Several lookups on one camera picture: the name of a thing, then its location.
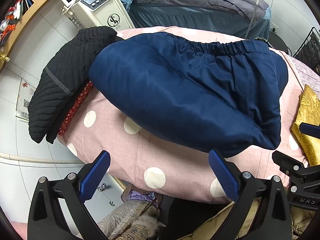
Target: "fur trim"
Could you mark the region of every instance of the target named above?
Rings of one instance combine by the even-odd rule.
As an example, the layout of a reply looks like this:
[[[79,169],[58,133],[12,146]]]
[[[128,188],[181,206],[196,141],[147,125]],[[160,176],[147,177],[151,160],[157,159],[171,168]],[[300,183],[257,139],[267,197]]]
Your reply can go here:
[[[158,220],[155,217],[151,217],[147,214],[143,214],[142,216],[137,218],[135,221],[133,221],[132,225],[145,226],[149,231],[148,237],[152,237],[152,236],[154,236],[154,234],[158,228]]]

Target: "black quilted jacket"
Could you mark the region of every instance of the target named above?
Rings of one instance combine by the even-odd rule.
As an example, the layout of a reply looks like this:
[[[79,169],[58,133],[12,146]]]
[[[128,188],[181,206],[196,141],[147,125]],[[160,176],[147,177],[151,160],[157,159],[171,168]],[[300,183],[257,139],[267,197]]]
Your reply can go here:
[[[119,40],[116,34],[107,26],[80,30],[49,61],[28,106],[29,134],[35,142],[42,141],[61,110],[88,79],[95,57]]]

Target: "blue gripper pad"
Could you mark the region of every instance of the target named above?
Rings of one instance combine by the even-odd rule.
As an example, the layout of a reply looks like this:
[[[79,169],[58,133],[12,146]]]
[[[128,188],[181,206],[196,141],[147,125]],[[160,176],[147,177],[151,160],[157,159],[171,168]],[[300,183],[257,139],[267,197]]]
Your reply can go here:
[[[239,198],[239,185],[228,167],[214,150],[209,152],[209,165],[219,180],[227,197],[236,202]]]
[[[110,154],[105,151],[80,184],[79,199],[82,203],[93,197],[93,194],[110,166],[110,160]]]

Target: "red floral fabric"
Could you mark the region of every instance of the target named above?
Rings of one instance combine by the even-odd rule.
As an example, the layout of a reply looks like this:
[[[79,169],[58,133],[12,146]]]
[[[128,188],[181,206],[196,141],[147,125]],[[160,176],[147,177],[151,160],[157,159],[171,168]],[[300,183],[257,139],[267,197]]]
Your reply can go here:
[[[89,81],[87,83],[87,85],[84,87],[83,91],[81,92],[81,94],[78,96],[77,100],[75,101],[75,103],[73,104],[73,106],[70,108],[67,116],[65,117],[65,119],[63,120],[60,128],[59,128],[59,132],[58,135],[63,135],[65,133],[65,131],[67,130],[72,118],[74,117],[76,111],[78,110],[79,106],[82,104],[82,102],[85,100],[85,98],[87,97],[88,93],[90,92],[90,90],[92,89],[93,84],[91,81]]]

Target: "purple cloth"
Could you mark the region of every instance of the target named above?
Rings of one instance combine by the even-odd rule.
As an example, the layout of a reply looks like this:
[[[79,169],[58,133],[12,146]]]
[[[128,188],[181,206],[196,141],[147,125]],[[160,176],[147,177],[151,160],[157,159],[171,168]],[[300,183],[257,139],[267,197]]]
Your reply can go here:
[[[154,192],[150,192],[148,194],[142,194],[135,190],[131,190],[129,194],[129,198],[131,200],[142,200],[142,201],[149,201],[152,202],[156,198],[156,194]],[[154,206],[158,207],[158,203],[155,201]]]

